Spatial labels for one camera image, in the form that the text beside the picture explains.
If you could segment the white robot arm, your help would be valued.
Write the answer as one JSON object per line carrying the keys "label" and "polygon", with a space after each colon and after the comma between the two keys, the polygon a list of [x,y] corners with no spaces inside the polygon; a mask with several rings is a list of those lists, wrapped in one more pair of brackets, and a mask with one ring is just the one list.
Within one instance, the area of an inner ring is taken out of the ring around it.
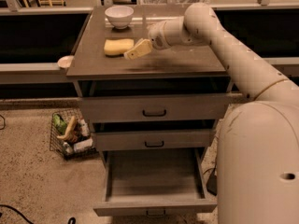
{"label": "white robot arm", "polygon": [[149,28],[126,52],[200,42],[210,46],[248,102],[228,114],[219,133],[219,224],[299,224],[299,87],[227,32],[203,3]]}

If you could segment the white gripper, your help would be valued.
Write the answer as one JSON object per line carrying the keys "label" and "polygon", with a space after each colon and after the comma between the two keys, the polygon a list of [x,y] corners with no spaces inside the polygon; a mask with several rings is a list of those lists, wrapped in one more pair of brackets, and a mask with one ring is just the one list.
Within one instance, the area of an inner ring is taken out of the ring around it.
{"label": "white gripper", "polygon": [[124,53],[124,58],[134,60],[148,55],[153,48],[157,50],[169,49],[170,45],[166,40],[166,21],[160,21],[148,27],[148,39],[140,38],[135,45]]}

